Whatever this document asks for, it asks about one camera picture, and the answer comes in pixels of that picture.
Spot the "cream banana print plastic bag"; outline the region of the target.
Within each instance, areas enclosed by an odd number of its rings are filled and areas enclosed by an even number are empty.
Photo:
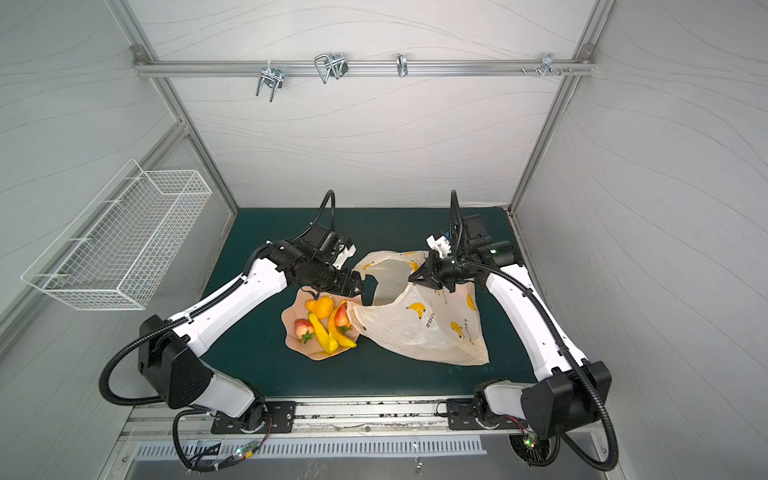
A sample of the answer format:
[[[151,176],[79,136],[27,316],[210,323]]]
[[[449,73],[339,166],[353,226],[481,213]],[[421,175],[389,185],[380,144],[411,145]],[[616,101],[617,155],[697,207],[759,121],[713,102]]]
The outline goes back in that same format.
[[[352,325],[379,346],[415,360],[487,364],[475,286],[460,284],[451,292],[409,282],[426,259],[424,251],[376,251],[363,257],[354,270],[377,285],[370,306],[347,308]]]

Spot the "yellow mango fruit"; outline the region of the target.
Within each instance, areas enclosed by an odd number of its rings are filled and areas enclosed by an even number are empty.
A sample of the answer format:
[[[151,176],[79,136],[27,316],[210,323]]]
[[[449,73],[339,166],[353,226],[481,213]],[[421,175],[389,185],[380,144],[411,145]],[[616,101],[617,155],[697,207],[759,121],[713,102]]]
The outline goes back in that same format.
[[[316,300],[307,300],[305,307],[309,313],[314,314],[318,319],[328,319],[334,311],[335,301],[331,297],[321,296]]]

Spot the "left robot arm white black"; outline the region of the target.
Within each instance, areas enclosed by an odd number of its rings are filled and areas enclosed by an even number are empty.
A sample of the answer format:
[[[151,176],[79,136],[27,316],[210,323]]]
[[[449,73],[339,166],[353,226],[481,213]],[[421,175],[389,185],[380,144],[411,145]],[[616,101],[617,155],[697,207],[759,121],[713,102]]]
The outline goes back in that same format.
[[[168,319],[153,315],[145,320],[139,338],[105,365],[100,394],[119,406],[164,403],[172,409],[213,411],[238,429],[257,430],[267,416],[263,395],[208,366],[203,355],[238,321],[293,282],[316,293],[361,294],[359,273],[344,265],[355,252],[352,241],[339,238],[320,243],[296,238],[258,247],[243,271],[208,297]],[[131,352],[137,352],[139,373],[155,391],[150,397],[123,397],[110,386],[114,369]]]

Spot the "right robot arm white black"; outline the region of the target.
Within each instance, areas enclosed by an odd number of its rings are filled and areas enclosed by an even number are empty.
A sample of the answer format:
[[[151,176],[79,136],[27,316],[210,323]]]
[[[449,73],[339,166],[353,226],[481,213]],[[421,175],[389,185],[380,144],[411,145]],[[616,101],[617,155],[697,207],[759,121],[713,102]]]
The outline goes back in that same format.
[[[495,429],[505,420],[515,423],[530,466],[550,465],[567,445],[595,470],[616,468],[618,438],[606,407],[611,373],[603,362],[588,360],[567,338],[510,243],[457,243],[439,234],[427,244],[427,258],[410,282],[450,291],[468,282],[485,288],[517,332],[536,378],[527,387],[510,380],[477,386],[473,413],[478,425]]]

